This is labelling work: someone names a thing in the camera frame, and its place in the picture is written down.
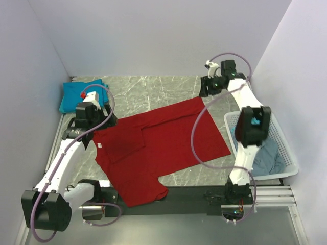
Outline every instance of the white wall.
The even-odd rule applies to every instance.
[[[198,75],[226,51],[255,67],[290,1],[29,0],[71,76]]]
[[[287,181],[311,244],[327,239],[326,9],[324,0],[293,0],[253,76],[298,159],[300,172]]]
[[[28,1],[0,1],[0,243],[13,244],[20,197],[42,177],[69,77]]]

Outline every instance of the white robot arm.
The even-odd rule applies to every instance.
[[[111,112],[109,104],[104,105],[107,114]],[[21,197],[27,227],[30,228],[30,218],[35,200],[54,173],[51,183],[45,190],[41,202],[37,207],[34,225],[36,229],[64,231],[70,221],[72,214],[87,201],[99,202],[101,200],[101,187],[99,181],[81,180],[70,192],[65,192],[69,177],[74,170],[75,164],[86,150],[89,142],[93,138],[93,132],[83,136],[66,152],[62,161],[56,168],[65,149],[72,141],[87,130],[99,125],[106,119],[100,104],[99,95],[96,92],[88,93],[83,102],[76,107],[76,117],[73,118],[68,128],[64,131],[59,151],[44,175],[43,179],[33,188],[26,190]],[[112,114],[111,118],[99,129],[116,125],[117,118]]]
[[[233,92],[241,114],[236,129],[238,151],[235,166],[252,169],[253,161],[259,150],[262,140],[268,136],[270,108],[264,107],[254,96],[251,88],[242,73],[237,73],[233,60],[221,62],[221,67],[214,62],[207,61],[208,76],[201,78],[201,97],[220,93],[222,89]],[[221,76],[216,75],[220,68]],[[259,125],[252,123],[252,118],[259,119]],[[249,175],[241,169],[233,169],[229,175],[233,184],[246,185],[250,183]]]

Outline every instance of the blue cloth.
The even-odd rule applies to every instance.
[[[231,136],[237,151],[238,144],[235,138],[235,127],[231,129]],[[264,140],[253,162],[253,176],[273,175],[284,172],[286,167],[284,159],[278,153],[278,145],[271,138]]]
[[[97,79],[92,82],[84,83],[84,82],[70,82],[70,83],[63,83],[63,91],[64,96],[59,108],[59,111],[62,114],[75,112],[75,108],[78,103],[83,102],[83,99],[80,97],[81,92],[83,89],[90,85],[90,84],[101,84],[103,86],[108,87],[107,84],[104,84],[102,82],[102,79]],[[89,92],[96,91],[99,94],[99,104],[101,107],[107,102],[109,102],[108,94],[107,92],[98,86],[94,86],[91,88],[88,88],[86,90],[86,94]]]

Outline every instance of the gray marble table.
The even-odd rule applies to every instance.
[[[104,77],[75,77],[74,81],[89,82],[101,78],[108,84],[114,94],[116,108],[114,110],[117,118],[132,116],[156,108],[171,105],[177,102],[198,96],[200,91],[200,77],[198,76],[104,76]],[[213,98],[207,97],[203,101],[209,103]],[[220,133],[225,139],[232,152],[226,127],[224,115],[227,112],[237,111],[238,106],[231,95],[219,100],[209,109],[209,113],[216,123]],[[67,128],[67,124],[74,114],[67,114],[63,118],[59,136]],[[55,143],[54,152],[59,149],[61,138]],[[93,141],[76,164],[70,184],[76,185],[81,179],[108,180],[105,173],[97,165],[95,158],[97,149]],[[214,166],[233,166],[235,157],[233,153],[208,162]],[[165,186],[185,185],[224,185],[230,170],[212,170],[202,165],[196,165],[173,174],[160,177],[160,182]],[[258,181],[259,185],[280,184],[278,179],[269,181]]]

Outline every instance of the plastic basket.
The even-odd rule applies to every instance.
[[[229,112],[225,114],[224,121],[227,128],[228,137],[233,149],[233,153],[236,156],[236,149],[234,142],[230,133],[230,130],[236,126],[240,116],[240,111]],[[286,138],[279,126],[276,117],[271,113],[270,124],[269,124],[269,134],[268,137],[273,139],[278,144],[278,152],[283,157],[286,168],[283,173],[275,175],[266,175],[266,176],[255,176],[256,180],[270,180],[270,179],[279,179],[292,176],[298,173],[298,166],[294,155],[292,154],[290,147],[286,141]]]

